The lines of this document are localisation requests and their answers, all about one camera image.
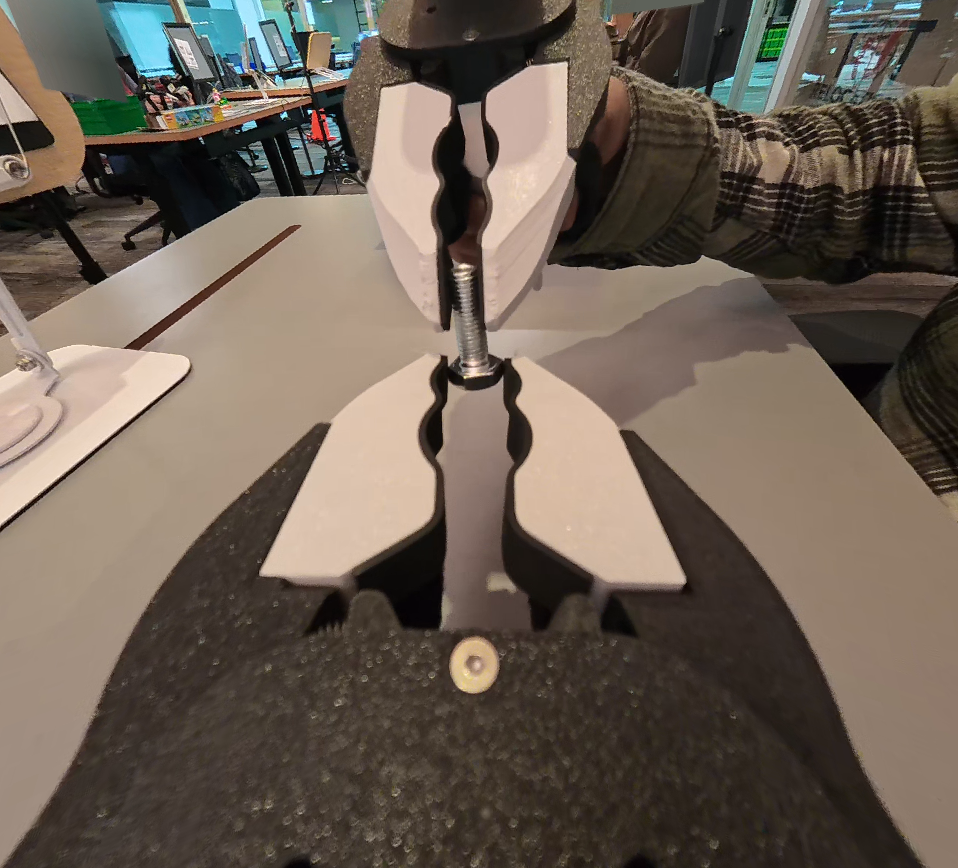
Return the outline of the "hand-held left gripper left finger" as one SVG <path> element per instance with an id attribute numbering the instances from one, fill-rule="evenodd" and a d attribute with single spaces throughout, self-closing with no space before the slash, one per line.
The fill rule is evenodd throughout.
<path id="1" fill-rule="evenodd" d="M 414 590 L 442 573 L 448 360 L 427 354 L 333 418 L 259 575 L 301 587 Z"/>

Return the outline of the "colourful toy box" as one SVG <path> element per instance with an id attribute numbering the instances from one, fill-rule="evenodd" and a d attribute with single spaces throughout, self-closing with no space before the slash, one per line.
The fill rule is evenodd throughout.
<path id="1" fill-rule="evenodd" d="M 225 122 L 225 114 L 219 105 L 168 109 L 157 115 L 158 127 L 167 131 L 203 127 L 221 122 Z"/>

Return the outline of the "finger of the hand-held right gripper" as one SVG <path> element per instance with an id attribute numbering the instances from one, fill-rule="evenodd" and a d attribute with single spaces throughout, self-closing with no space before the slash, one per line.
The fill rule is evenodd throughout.
<path id="1" fill-rule="evenodd" d="M 461 148 L 454 97 L 424 83 L 379 93 L 373 163 L 367 181 L 386 253 L 401 287 L 432 327 L 451 324 L 449 242 L 463 223 L 456 199 Z"/>
<path id="2" fill-rule="evenodd" d="M 541 275 L 573 194 L 568 64 L 534 64 L 458 108 L 464 164 L 482 181 L 484 321 L 501 328 Z"/>

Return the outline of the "black cabinet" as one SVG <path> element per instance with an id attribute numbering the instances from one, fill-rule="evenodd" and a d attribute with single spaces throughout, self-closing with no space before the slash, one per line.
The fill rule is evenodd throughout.
<path id="1" fill-rule="evenodd" d="M 734 78 L 754 0 L 702 0 L 690 12 L 679 88 L 712 96 L 716 84 Z"/>

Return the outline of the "black office chair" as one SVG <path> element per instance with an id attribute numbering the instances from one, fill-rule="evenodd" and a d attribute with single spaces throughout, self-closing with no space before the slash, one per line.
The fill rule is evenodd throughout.
<path id="1" fill-rule="evenodd" d="M 211 156 L 198 141 L 146 146 L 106 157 L 118 180 L 149 193 L 172 239 L 203 227 L 261 192 L 237 152 Z"/>

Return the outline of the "black computer monitor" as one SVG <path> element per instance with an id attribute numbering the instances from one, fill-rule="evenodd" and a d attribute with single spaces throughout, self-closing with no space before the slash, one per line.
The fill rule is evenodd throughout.
<path id="1" fill-rule="evenodd" d="M 261 20 L 258 26 L 276 68 L 286 70 L 293 66 L 296 60 L 291 55 L 277 22 L 274 19 L 265 19 Z"/>
<path id="2" fill-rule="evenodd" d="M 197 84 L 212 84 L 219 80 L 215 64 L 203 50 L 192 24 L 164 22 L 162 28 L 183 75 Z"/>

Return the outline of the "silver hex nut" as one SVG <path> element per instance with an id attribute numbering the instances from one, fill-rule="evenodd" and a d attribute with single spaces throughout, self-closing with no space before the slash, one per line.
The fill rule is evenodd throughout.
<path id="1" fill-rule="evenodd" d="M 448 365 L 449 383 L 465 391 L 481 391 L 497 385 L 503 377 L 505 362 L 495 356 L 488 357 L 485 367 L 469 368 L 461 358 Z"/>

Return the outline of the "wooden office desk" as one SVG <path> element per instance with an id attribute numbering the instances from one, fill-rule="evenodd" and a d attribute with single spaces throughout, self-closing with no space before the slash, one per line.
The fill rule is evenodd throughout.
<path id="1" fill-rule="evenodd" d="M 259 143 L 280 195 L 304 196 L 304 178 L 288 133 L 305 128 L 307 111 L 342 104 L 347 84 L 347 80 L 338 80 L 313 87 L 285 86 L 259 100 L 253 100 L 250 91 L 240 91 L 239 100 L 224 109 L 222 119 L 173 130 L 86 135 L 84 143 L 90 152 L 144 159 L 170 146 L 199 144 L 207 156 L 217 158 Z"/>

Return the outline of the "person's right hand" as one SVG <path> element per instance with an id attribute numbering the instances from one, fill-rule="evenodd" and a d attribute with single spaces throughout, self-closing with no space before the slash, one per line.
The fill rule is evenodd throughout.
<path id="1" fill-rule="evenodd" d="M 627 84 L 615 75 L 609 77 L 602 111 L 590 125 L 582 148 L 598 154 L 603 167 L 610 164 L 629 139 L 631 103 Z"/>

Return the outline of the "stack of green bins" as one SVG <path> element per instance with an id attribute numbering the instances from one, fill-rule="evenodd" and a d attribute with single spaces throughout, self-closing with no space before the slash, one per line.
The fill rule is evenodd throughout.
<path id="1" fill-rule="evenodd" d="M 149 127 L 147 115 L 137 96 L 127 96 L 122 101 L 78 100 L 69 105 L 85 136 L 140 132 Z"/>

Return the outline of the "person's plaid shirt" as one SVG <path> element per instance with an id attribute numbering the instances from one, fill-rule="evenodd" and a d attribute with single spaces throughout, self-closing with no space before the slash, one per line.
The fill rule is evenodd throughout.
<path id="1" fill-rule="evenodd" d="M 929 312 L 880 385 L 879 424 L 957 516 L 957 289 Z"/>

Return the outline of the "person's right forearm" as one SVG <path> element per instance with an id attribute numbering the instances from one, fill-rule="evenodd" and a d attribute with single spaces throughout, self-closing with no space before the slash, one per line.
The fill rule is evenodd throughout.
<path id="1" fill-rule="evenodd" d="M 731 110 L 615 67 L 629 128 L 592 219 L 550 263 L 605 269 L 716 260 L 832 285 L 956 276 L 956 81 L 897 100 Z"/>

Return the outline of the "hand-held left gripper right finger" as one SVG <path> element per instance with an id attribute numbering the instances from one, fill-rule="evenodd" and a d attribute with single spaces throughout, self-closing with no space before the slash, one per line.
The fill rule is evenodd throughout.
<path id="1" fill-rule="evenodd" d="M 509 360 L 503 386 L 511 580 L 529 595 L 682 590 L 686 574 L 616 422 L 531 359 Z"/>

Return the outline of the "silver hex bolt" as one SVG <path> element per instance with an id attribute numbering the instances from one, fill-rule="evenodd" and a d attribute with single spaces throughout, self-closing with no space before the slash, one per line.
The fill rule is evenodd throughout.
<path id="1" fill-rule="evenodd" d="M 485 367 L 489 353 L 477 266 L 453 261 L 451 283 L 458 358 L 469 368 Z"/>

